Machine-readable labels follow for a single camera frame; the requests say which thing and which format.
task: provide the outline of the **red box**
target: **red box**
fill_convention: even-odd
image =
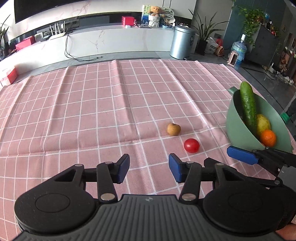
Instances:
[[[0,83],[2,86],[11,85],[17,78],[17,71],[15,67],[4,69],[0,73]]]
[[[18,44],[16,44],[15,48],[17,49],[17,51],[19,51],[23,48],[26,48],[26,47],[32,45],[35,42],[36,42],[35,37],[31,36],[31,37],[24,39],[22,42],[19,42]]]
[[[135,18],[131,17],[131,16],[122,16],[122,18],[121,18],[121,24],[123,26],[130,25],[133,27],[134,21],[135,21]]]

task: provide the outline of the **human hand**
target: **human hand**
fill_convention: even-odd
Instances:
[[[276,233],[285,240],[296,240],[296,225],[288,224],[280,230],[277,230]]]

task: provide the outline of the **water bottle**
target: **water bottle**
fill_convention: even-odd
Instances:
[[[237,42],[234,42],[232,47],[231,47],[230,52],[232,52],[234,50],[235,52],[238,53],[237,62],[235,64],[236,68],[238,68],[240,66],[241,62],[244,60],[244,55],[246,54],[246,51],[247,51],[247,47],[244,44],[244,39],[245,38],[246,38],[246,35],[243,34],[242,37],[241,37],[241,40],[237,41]]]

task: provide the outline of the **silver trash can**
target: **silver trash can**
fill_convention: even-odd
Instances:
[[[195,33],[192,28],[175,26],[170,56],[181,60],[189,57]]]

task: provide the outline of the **cherry tomato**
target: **cherry tomato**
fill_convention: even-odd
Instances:
[[[184,149],[189,153],[196,153],[200,148],[200,144],[196,139],[190,138],[184,142]]]

